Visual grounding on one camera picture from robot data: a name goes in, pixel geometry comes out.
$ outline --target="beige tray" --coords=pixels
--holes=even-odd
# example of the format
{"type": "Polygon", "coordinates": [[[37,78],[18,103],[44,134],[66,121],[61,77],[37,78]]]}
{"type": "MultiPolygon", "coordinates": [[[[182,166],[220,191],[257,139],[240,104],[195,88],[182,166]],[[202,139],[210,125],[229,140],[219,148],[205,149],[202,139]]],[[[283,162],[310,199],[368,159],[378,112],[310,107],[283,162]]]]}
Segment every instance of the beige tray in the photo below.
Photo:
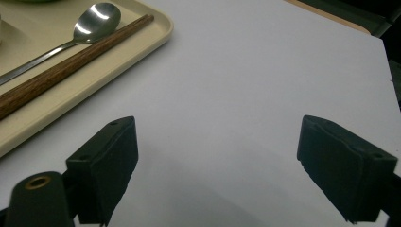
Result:
{"type": "MultiPolygon", "coordinates": [[[[1,24],[0,75],[71,40],[76,20],[83,11],[96,2],[99,1],[68,0],[41,4],[0,1],[3,20],[1,24]]],[[[17,112],[1,120],[0,157],[169,39],[173,24],[162,12],[134,0],[109,2],[117,5],[121,10],[119,28],[144,14],[154,15],[155,21],[17,112]]],[[[0,94],[78,53],[87,46],[74,46],[19,78],[0,86],[0,94]]]]}

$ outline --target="chopsticks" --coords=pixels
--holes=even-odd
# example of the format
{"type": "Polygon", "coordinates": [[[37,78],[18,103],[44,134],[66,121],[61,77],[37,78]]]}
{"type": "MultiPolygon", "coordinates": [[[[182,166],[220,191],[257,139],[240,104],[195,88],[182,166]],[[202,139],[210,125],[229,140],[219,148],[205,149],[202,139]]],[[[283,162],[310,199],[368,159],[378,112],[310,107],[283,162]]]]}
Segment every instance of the chopsticks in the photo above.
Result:
{"type": "Polygon", "coordinates": [[[22,83],[0,96],[0,120],[23,107],[57,83],[77,72],[81,67],[123,42],[154,20],[153,15],[144,15],[118,29],[112,35],[90,45],[72,57],[47,69],[36,77],[22,83]]]}

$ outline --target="table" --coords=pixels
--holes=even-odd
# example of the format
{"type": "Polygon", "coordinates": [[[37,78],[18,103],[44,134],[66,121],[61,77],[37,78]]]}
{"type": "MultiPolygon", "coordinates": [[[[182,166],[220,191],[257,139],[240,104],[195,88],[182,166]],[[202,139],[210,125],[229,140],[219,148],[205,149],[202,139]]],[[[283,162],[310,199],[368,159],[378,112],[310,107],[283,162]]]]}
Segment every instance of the table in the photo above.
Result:
{"type": "Polygon", "coordinates": [[[110,226],[352,226],[297,161],[299,132],[316,115],[400,157],[383,43],[281,0],[147,3],[171,40],[3,157],[1,207],[134,115],[139,162],[110,226]]]}

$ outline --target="spoon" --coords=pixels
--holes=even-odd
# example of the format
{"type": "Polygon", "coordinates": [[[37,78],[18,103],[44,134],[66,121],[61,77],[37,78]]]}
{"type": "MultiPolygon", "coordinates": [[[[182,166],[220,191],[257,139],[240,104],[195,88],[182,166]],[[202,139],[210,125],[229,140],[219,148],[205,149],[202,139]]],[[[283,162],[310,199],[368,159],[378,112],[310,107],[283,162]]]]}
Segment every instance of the spoon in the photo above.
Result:
{"type": "Polygon", "coordinates": [[[79,17],[75,24],[74,38],[72,41],[61,44],[38,58],[0,76],[0,85],[18,77],[27,70],[62,52],[62,50],[76,44],[92,44],[112,34],[120,23],[120,19],[121,12],[115,5],[111,3],[97,3],[92,5],[79,17]]]}

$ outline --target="metal grommet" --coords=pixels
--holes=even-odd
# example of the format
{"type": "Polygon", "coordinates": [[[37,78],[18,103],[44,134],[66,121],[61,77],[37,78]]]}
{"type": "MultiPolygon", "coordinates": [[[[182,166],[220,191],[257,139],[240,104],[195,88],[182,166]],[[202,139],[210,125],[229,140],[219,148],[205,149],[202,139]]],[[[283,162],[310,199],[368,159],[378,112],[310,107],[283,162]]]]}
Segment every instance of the metal grommet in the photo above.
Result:
{"type": "Polygon", "coordinates": [[[39,176],[26,183],[26,190],[35,190],[47,185],[51,181],[48,176],[39,176]]]}

